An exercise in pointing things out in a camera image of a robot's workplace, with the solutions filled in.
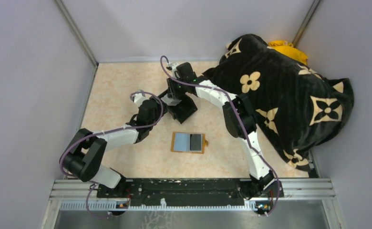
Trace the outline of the black plastic card box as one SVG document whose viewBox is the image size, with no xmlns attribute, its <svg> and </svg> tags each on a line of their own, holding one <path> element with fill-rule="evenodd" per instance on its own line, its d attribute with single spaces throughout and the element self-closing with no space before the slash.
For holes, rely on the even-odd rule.
<svg viewBox="0 0 372 229">
<path fill-rule="evenodd" d="M 161 99 L 166 94 L 169 95 L 168 89 L 159 94 L 158 98 Z M 182 124 L 188 118 L 190 118 L 198 110 L 198 108 L 193 99 L 186 94 L 182 94 L 176 99 L 182 100 L 177 106 L 167 106 L 165 103 L 163 103 L 164 113 L 170 114 L 174 120 L 177 120 L 180 124 Z"/>
</svg>

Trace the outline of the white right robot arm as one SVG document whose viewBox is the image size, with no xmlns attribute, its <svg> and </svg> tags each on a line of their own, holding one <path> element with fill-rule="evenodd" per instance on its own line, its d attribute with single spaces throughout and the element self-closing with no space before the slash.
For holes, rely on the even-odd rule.
<svg viewBox="0 0 372 229">
<path fill-rule="evenodd" d="M 228 133 L 240 141 L 247 159 L 251 183 L 244 189 L 247 192 L 244 196 L 252 198 L 268 195 L 278 199 L 282 185 L 261 152 L 256 119 L 247 96 L 229 93 L 205 77 L 197 76 L 188 62 L 177 64 L 160 61 L 160 65 L 168 76 L 168 91 L 162 100 L 172 117 L 183 123 L 197 111 L 195 103 L 187 94 L 193 94 L 220 108 Z"/>
</svg>

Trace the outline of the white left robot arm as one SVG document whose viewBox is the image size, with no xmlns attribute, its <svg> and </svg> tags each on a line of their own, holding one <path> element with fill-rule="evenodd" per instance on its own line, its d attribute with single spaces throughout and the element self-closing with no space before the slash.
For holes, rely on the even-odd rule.
<svg viewBox="0 0 372 229">
<path fill-rule="evenodd" d="M 125 125 L 94 133 L 80 129 L 60 158 L 60 168 L 83 182 L 93 182 L 108 187 L 114 197 L 127 191 L 125 177 L 102 165 L 105 152 L 124 145 L 136 144 L 149 136 L 150 131 L 166 112 L 165 103 L 156 96 L 144 99 L 138 113 Z"/>
</svg>

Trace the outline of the stack of white cards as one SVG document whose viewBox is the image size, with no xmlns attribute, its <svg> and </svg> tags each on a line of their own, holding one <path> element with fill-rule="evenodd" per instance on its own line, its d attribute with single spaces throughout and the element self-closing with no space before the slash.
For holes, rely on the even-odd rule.
<svg viewBox="0 0 372 229">
<path fill-rule="evenodd" d="M 165 103 L 167 106 L 177 106 L 182 100 L 176 98 L 169 98 L 166 94 L 161 98 L 162 102 Z"/>
</svg>

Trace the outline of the yellow cloth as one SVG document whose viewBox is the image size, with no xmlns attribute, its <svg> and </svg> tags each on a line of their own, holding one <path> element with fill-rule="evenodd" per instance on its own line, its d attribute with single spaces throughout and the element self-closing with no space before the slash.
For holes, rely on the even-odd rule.
<svg viewBox="0 0 372 229">
<path fill-rule="evenodd" d="M 269 47 L 275 49 L 279 53 L 282 53 L 302 64 L 307 65 L 308 56 L 294 47 L 293 43 L 286 40 L 276 40 L 269 42 Z"/>
</svg>

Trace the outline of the black flower-pattern blanket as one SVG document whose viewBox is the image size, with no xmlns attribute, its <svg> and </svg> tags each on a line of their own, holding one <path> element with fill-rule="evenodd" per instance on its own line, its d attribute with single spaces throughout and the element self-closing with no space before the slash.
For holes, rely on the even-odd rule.
<svg viewBox="0 0 372 229">
<path fill-rule="evenodd" d="M 246 94 L 257 124 L 292 168 L 310 171 L 309 151 L 334 138 L 348 122 L 354 91 L 348 78 L 327 79 L 245 34 L 230 43 L 203 75 L 232 94 Z"/>
</svg>

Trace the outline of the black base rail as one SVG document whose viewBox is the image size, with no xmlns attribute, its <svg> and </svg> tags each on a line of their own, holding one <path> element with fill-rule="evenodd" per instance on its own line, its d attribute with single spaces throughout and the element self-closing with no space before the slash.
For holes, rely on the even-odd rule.
<svg viewBox="0 0 372 229">
<path fill-rule="evenodd" d="M 247 211 L 268 216 L 285 201 L 320 201 L 328 219 L 336 215 L 336 196 L 327 178 L 282 178 L 253 194 L 248 178 L 130 178 L 116 188 L 56 180 L 46 219 L 61 210 L 126 211 Z"/>
</svg>

